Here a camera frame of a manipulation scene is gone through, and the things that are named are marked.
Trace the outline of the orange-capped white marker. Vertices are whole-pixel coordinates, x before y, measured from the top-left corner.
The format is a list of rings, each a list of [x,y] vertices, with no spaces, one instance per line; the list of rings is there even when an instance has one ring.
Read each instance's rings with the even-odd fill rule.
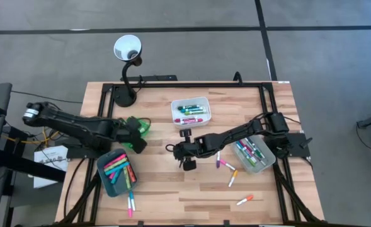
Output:
[[[247,201],[251,201],[251,200],[253,200],[253,198],[254,198],[254,195],[249,195],[249,196],[243,198],[242,200],[238,201],[238,202],[236,203],[236,205],[237,205],[237,206],[240,206],[241,204],[244,204],[244,203],[247,202]]]

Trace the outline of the teal plastic bin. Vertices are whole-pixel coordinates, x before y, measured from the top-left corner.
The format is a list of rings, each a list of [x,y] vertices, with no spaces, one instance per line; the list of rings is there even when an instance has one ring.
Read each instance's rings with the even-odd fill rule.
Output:
[[[120,176],[119,176],[119,178],[117,179],[117,182],[114,185],[111,183],[111,179],[113,178],[114,173],[112,173],[111,175],[105,175],[104,166],[107,163],[109,163],[110,161],[114,160],[115,158],[119,157],[122,154],[126,154],[124,149],[116,149],[116,150],[110,151],[109,153],[106,153],[106,154],[102,155],[98,159],[97,164],[96,164],[97,169],[98,169],[98,173],[100,174],[101,181],[103,183],[103,186],[106,190],[106,193],[110,197],[116,197],[120,194],[123,194],[123,193],[126,193],[126,192],[132,190],[135,187],[135,184],[137,183],[137,181],[135,183],[131,182],[131,185],[132,185],[131,189],[128,190],[127,186],[126,186],[126,182],[125,182],[125,175],[124,175],[123,169],[121,169]],[[127,161],[130,163],[129,165],[132,166],[131,162],[128,158],[128,155],[127,155],[126,158],[127,158]]]

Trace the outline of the red fine-tip marker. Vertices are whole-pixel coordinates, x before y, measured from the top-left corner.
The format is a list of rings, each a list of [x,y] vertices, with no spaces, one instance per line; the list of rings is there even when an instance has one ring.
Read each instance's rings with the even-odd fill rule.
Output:
[[[247,147],[247,150],[251,153],[251,156],[254,156],[257,159],[260,159],[260,157],[255,153],[255,151],[249,145],[249,142],[246,139],[242,139],[241,141],[244,143],[245,147]]]

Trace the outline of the white plastic bin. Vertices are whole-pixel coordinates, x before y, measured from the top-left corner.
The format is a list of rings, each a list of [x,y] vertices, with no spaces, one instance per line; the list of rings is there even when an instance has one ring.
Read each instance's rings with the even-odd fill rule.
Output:
[[[180,110],[177,109],[180,106],[187,106],[187,105],[200,105],[201,106],[200,108],[204,108],[207,111],[207,113],[195,114],[195,115],[185,115],[185,113],[181,113]],[[210,122],[210,120],[212,118],[212,114],[211,114],[211,111],[210,111],[210,104],[208,102],[208,99],[204,96],[172,101],[171,102],[171,113],[172,113],[173,124],[178,129],[189,129],[189,128],[192,128],[192,127],[205,126]],[[184,117],[202,118],[203,122],[195,123],[195,124],[185,124],[185,125],[174,123],[174,119],[180,119],[180,118],[184,118]]]

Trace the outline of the dark green fine-tip marker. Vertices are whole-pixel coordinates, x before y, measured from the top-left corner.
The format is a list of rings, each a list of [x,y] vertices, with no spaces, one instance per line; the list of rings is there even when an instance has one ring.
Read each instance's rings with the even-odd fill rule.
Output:
[[[265,158],[263,153],[258,149],[257,145],[255,145],[255,143],[249,137],[247,137],[246,140],[259,158],[261,158],[261,159]]]

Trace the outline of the yellow-capped white marker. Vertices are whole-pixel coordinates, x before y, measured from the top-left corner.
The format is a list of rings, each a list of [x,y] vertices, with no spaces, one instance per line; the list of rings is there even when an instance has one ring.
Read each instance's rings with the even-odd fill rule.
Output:
[[[232,187],[232,184],[234,183],[235,181],[235,178],[237,177],[237,174],[238,174],[238,171],[237,170],[234,170],[233,174],[232,174],[232,177],[230,179],[230,182],[228,184],[228,187]]]

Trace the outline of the blue fine-tip marker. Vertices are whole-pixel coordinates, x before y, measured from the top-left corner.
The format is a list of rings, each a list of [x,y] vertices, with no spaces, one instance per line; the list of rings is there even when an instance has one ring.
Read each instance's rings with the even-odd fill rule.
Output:
[[[238,143],[236,143],[236,146],[237,146],[238,150],[240,150],[241,154],[247,159],[249,164],[251,166],[255,167],[254,161],[249,157],[248,153],[243,149],[243,147],[241,145],[239,145]]]

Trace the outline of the clear plastic bin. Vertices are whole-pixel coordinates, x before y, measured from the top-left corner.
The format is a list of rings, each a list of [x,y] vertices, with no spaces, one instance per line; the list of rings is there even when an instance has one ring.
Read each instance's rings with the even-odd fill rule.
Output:
[[[262,140],[260,136],[249,136],[249,138],[257,145],[258,149],[263,153],[265,158],[263,159],[257,159],[257,163],[255,163],[255,167],[251,166],[247,159],[241,154],[240,150],[238,150],[236,143],[238,141],[241,141],[242,139],[233,142],[230,147],[235,154],[235,156],[238,158],[238,160],[241,162],[241,165],[245,169],[246,172],[250,174],[257,174],[261,173],[262,171],[266,170],[274,162],[276,161],[275,155],[270,151],[269,147],[265,144],[265,142]]]

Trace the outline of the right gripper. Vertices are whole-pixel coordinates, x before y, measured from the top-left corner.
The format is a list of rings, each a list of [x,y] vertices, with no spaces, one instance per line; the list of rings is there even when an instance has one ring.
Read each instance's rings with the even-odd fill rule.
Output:
[[[191,129],[180,130],[180,136],[185,138],[183,142],[173,146],[173,155],[176,160],[180,160],[184,171],[194,170],[197,167],[196,161],[193,157],[200,158],[202,155],[202,143],[204,138],[202,136],[190,140]]]

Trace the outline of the plum fine-tip marker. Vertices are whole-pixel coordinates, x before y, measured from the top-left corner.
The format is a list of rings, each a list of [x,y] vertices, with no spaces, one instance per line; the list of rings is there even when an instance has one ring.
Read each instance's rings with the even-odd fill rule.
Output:
[[[242,142],[242,141],[238,141],[241,149],[246,153],[246,155],[248,156],[248,158],[253,162],[253,163],[257,163],[257,160],[256,158],[253,156],[253,153],[250,151],[250,149]]]

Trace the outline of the teal highlighter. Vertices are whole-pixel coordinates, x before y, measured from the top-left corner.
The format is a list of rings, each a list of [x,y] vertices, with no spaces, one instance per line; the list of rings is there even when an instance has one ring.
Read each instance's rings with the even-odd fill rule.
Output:
[[[118,165],[118,166],[112,168],[111,170],[106,171],[105,175],[111,175],[112,173],[119,172],[121,169],[125,168],[126,166],[129,166],[129,164],[130,163],[127,161],[127,162],[125,162],[121,165]]]

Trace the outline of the pink highlighter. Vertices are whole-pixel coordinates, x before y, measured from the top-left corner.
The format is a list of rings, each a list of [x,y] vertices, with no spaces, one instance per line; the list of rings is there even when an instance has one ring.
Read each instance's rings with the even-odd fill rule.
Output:
[[[114,160],[110,161],[109,163],[107,163],[105,166],[104,166],[104,169],[111,166],[112,164],[122,160],[122,159],[125,159],[127,157],[126,154],[122,154],[120,155],[119,157],[115,158]]]

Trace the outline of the orange highlighter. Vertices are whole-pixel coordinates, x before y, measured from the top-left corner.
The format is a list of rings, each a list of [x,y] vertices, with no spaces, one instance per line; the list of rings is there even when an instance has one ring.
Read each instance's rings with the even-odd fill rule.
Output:
[[[137,181],[137,179],[136,179],[135,173],[134,173],[134,171],[133,171],[133,169],[130,165],[127,166],[127,171],[128,171],[129,177],[130,177],[130,181],[132,183],[135,183]]]

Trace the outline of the green plastic basket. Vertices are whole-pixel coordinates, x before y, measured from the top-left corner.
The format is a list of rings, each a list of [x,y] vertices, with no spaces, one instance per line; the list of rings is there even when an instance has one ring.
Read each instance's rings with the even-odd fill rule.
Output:
[[[137,118],[140,126],[138,130],[140,132],[141,137],[144,137],[148,134],[150,126],[151,126],[151,119],[149,118]],[[122,143],[122,146],[128,149],[133,150],[134,146],[131,143]]]

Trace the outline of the light green highlighter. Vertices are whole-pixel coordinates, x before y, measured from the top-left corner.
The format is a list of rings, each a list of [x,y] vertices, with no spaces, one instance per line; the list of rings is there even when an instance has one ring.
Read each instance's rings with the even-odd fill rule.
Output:
[[[105,172],[108,172],[108,171],[110,171],[111,169],[116,168],[116,167],[118,167],[118,166],[120,166],[120,165],[122,165],[122,164],[124,164],[124,163],[126,163],[126,162],[127,162],[127,158],[123,158],[123,159],[121,159],[121,160],[119,160],[119,161],[113,163],[112,165],[108,166],[107,168],[105,168],[104,171],[105,171]]]

